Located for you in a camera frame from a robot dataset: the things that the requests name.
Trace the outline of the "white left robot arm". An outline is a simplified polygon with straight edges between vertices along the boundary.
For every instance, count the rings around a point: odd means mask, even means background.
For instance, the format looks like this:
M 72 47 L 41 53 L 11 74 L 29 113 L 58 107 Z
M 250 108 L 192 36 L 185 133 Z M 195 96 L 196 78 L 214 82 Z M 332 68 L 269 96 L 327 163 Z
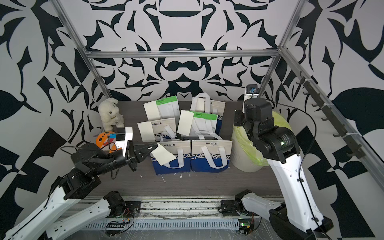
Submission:
M 101 184 L 100 175 L 138 163 L 158 147 L 156 143 L 125 146 L 108 154 L 96 144 L 85 144 L 71 154 L 74 168 L 52 184 L 48 198 L 21 223 L 9 229 L 4 240 L 64 240 L 93 221 L 118 217 L 127 209 L 118 191 L 111 191 L 90 207 L 63 220 L 60 217 Z

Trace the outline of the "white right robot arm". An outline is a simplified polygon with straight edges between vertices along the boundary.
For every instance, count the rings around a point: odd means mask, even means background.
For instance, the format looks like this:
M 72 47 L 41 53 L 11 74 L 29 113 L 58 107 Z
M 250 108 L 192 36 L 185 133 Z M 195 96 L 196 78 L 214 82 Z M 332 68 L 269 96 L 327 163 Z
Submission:
M 272 106 L 266 99 L 250 98 L 235 111 L 235 126 L 245 129 L 253 146 L 273 170 L 284 202 L 277 203 L 245 190 L 220 213 L 254 214 L 270 222 L 282 240 L 315 240 L 334 226 L 318 209 L 302 168 L 301 150 L 295 134 L 275 125 Z

